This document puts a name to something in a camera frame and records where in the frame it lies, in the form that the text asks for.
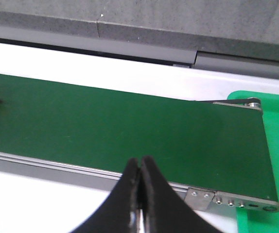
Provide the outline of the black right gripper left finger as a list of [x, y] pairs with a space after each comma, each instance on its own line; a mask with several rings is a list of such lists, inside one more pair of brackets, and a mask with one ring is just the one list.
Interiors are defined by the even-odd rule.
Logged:
[[122, 176], [100, 207], [74, 233], [137, 233], [139, 167], [128, 160]]

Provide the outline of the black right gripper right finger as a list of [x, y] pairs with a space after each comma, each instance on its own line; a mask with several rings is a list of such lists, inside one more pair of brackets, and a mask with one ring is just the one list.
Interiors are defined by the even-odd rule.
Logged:
[[151, 156], [141, 160], [139, 194], [146, 233], [220, 232], [172, 189]]

